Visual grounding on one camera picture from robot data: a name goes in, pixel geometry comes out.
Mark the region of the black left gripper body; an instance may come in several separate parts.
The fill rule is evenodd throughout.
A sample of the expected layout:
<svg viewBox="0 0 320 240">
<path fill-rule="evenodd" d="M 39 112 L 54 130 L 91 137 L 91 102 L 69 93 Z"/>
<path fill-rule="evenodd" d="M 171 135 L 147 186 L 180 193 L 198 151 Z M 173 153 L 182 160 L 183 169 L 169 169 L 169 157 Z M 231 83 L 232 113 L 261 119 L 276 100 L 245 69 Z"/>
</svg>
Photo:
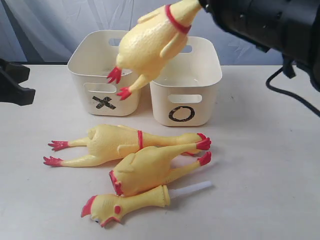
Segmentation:
<svg viewBox="0 0 320 240">
<path fill-rule="evenodd" d="M 22 87 L 20 83 L 29 79 L 30 68 L 0 59 L 0 102 L 19 106 L 32 105 L 36 90 Z"/>
</svg>

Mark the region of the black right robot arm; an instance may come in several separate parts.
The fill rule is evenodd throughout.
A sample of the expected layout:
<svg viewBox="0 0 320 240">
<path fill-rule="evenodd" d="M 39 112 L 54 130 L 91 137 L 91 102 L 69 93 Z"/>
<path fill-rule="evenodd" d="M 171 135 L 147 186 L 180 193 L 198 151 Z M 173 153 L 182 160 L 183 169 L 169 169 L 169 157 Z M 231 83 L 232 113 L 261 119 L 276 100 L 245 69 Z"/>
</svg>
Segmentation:
<svg viewBox="0 0 320 240">
<path fill-rule="evenodd" d="M 320 89 L 320 2 L 318 0 L 201 0 L 201 7 L 225 32 L 263 52 L 282 54 L 283 73 L 293 78 L 292 63 Z"/>
</svg>

